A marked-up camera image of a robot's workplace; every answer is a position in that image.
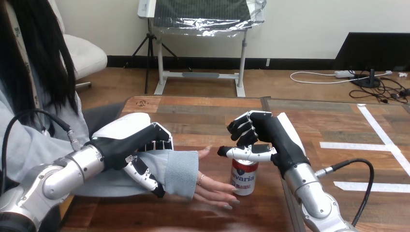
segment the black hair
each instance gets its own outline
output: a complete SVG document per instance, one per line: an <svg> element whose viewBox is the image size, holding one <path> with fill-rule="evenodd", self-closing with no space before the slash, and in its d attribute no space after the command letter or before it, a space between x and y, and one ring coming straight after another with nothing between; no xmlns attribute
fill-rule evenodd
<svg viewBox="0 0 410 232"><path fill-rule="evenodd" d="M75 69L56 15L48 0L0 0L0 80L15 114L34 109L29 71L26 68L6 11L14 8L31 66L58 112L66 103L78 115ZM22 119L29 123L33 117Z"/></svg>

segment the white chair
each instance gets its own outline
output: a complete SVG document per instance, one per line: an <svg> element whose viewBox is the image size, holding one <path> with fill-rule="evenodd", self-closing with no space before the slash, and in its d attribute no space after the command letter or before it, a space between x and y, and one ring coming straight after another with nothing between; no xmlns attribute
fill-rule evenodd
<svg viewBox="0 0 410 232"><path fill-rule="evenodd" d="M61 18L60 11L55 0L48 0L54 13L59 20L61 31L64 35L64 40L70 51L76 70L75 79L81 79L92 73L103 70L107 66L107 54L96 45L87 40L65 34L65 27ZM75 85L76 88L90 87L91 82L85 82Z"/></svg>

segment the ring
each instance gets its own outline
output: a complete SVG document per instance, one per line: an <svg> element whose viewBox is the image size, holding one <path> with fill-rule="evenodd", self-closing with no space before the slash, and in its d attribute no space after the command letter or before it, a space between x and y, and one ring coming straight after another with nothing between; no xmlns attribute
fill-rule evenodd
<svg viewBox="0 0 410 232"><path fill-rule="evenodd" d="M199 186L201 186L201 181L202 181L202 178L205 176L205 174L202 174L202 176L201 176L201 179L199 179L199 182L198 182L198 185Z"/></svg>

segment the black tripod leg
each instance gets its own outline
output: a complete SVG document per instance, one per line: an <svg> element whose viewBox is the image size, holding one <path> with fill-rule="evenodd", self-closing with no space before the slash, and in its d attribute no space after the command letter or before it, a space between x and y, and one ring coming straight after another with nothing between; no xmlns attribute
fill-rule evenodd
<svg viewBox="0 0 410 232"><path fill-rule="evenodd" d="M145 39L142 41L142 43L139 45L139 47L137 48L137 50L136 50L136 51L134 52L134 54L132 55L132 57L131 57L131 62L127 62L127 63L125 64L124 68L127 68L127 67L129 67L129 66L132 64L132 62L134 61L135 54L137 54L137 52L141 49L142 45L144 45L144 43L145 43L145 41L146 41L147 39L148 39L148 36L145 37Z"/></svg>
<svg viewBox="0 0 410 232"><path fill-rule="evenodd" d="M153 54L152 50L152 39L149 39L148 42L148 54L146 56L146 76L145 76L145 94L148 93L148 75L149 75L149 63L151 62L151 57L150 55Z"/></svg>
<svg viewBox="0 0 410 232"><path fill-rule="evenodd" d="M182 61L179 60L179 57L178 57L177 55L175 55L175 53L173 53L165 44L161 43L161 45L162 45L169 53L171 53L171 55L172 55L178 62L183 63ZM192 72L192 69L191 69L188 65L185 64L185 66L189 69L190 72Z"/></svg>
<svg viewBox="0 0 410 232"><path fill-rule="evenodd" d="M149 39L149 46L151 47L151 57L154 58L154 46L152 44L153 39Z"/></svg>
<svg viewBox="0 0 410 232"><path fill-rule="evenodd" d="M139 47L137 48L137 50L134 52L134 54L132 55L132 57L135 56L135 54L137 54L137 52L141 49L142 45L144 45L145 41L148 39L148 36L145 37L145 39L142 41L142 43L139 45Z"/></svg>

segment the woman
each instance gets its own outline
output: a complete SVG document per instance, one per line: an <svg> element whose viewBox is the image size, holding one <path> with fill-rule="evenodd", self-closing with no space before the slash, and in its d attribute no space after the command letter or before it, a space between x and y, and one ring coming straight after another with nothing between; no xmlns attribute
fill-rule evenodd
<svg viewBox="0 0 410 232"><path fill-rule="evenodd" d="M47 0L0 0L0 30L1 140L13 116L27 109L41 108L56 114L71 126L81 144L115 119L120 104L81 111L73 62ZM51 163L71 152L66 133L47 117L38 114L22 118L9 137L7 176L18 183L32 167ZM231 209L230 204L239 202L229 194L235 188L198 171L198 159L208 153L209 147L199 152L140 152L138 156L169 194ZM74 192L98 197L141 193L146 190L123 171L113 170L98 175Z"/></svg>

